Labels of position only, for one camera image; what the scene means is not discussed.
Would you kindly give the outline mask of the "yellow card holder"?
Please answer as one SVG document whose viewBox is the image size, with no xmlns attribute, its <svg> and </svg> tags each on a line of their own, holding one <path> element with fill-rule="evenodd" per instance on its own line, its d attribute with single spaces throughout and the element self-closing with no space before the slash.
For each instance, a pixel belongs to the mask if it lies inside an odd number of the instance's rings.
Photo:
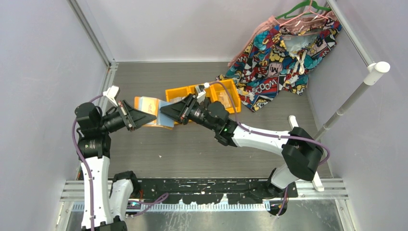
<svg viewBox="0 0 408 231">
<path fill-rule="evenodd" d="M 170 105 L 170 102 L 160 100 L 158 98 L 136 96 L 134 97 L 134 108 L 145 113 L 156 116 L 152 122 L 143 125 L 144 127 L 158 127 L 173 129 L 175 122 L 168 116 L 161 113 L 160 109 L 164 106 Z"/>
</svg>

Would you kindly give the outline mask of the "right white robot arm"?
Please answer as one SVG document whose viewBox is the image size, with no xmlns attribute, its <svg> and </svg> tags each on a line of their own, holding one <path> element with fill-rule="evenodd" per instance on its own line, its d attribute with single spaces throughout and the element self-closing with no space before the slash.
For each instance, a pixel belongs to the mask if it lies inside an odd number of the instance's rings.
<svg viewBox="0 0 408 231">
<path fill-rule="evenodd" d="M 291 131 L 252 128 L 232 120 L 221 102 L 198 103 L 193 94 L 161 107 L 160 112 L 179 124 L 193 121 L 210 129 L 224 146 L 251 147 L 280 155 L 284 164 L 273 169 L 266 182 L 266 190 L 272 197 L 283 195 L 297 180 L 315 179 L 323 148 L 300 127 L 293 127 Z"/>
</svg>

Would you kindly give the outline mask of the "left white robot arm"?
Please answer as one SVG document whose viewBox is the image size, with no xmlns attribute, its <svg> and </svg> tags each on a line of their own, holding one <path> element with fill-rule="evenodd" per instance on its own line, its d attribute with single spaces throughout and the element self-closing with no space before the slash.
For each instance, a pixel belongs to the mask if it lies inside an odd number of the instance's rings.
<svg viewBox="0 0 408 231">
<path fill-rule="evenodd" d="M 102 114 L 100 107 L 92 102 L 81 104 L 75 109 L 76 120 L 72 134 L 76 152 L 81 160 L 84 176 L 84 214 L 81 222 L 83 231 L 125 231 L 124 221 L 128 200 L 140 194 L 140 184 L 133 171 L 114 176 L 108 184 L 110 165 L 110 134 L 119 129 L 139 129 L 156 120 L 155 115 L 137 110 L 126 101 Z"/>
</svg>

